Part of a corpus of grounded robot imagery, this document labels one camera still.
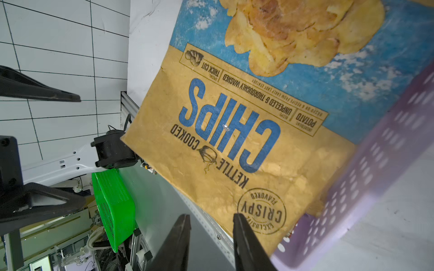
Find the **circular stamp logo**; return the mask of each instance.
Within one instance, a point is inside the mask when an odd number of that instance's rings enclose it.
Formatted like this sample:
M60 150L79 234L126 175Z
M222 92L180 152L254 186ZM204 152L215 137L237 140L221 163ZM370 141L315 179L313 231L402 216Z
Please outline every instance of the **circular stamp logo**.
M242 213L254 232L273 234L286 221L286 208L275 193L253 188L241 196L238 201L238 213Z

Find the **purple plastic crate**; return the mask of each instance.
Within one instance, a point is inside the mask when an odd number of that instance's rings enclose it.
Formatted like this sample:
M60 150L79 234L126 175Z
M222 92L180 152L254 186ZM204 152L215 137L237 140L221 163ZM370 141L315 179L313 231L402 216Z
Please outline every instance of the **purple plastic crate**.
M434 141L434 63L358 146L320 217L304 215L271 256L280 270L309 270Z

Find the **white wall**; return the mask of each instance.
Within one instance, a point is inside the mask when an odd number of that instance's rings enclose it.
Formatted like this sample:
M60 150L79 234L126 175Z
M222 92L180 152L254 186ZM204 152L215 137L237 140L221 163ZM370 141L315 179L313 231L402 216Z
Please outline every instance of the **white wall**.
M89 144L120 128L130 0L0 1L0 65L82 102L0 97L0 134L15 136L21 164Z

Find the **kettle cooked chips bag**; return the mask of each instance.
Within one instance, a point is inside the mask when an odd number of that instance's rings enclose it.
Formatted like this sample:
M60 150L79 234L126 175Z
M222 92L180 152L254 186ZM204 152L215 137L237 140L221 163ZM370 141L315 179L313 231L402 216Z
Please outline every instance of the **kettle cooked chips bag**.
M183 2L122 140L229 234L244 214L272 254L434 57L434 10L323 0L291 21L302 1L233 2Z

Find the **green basket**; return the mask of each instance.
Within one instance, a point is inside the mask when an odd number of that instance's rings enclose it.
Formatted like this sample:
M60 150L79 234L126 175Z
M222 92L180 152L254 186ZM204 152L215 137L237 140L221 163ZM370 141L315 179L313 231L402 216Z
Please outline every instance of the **green basket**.
M92 173L93 190L102 224L113 251L135 230L135 205L118 169Z

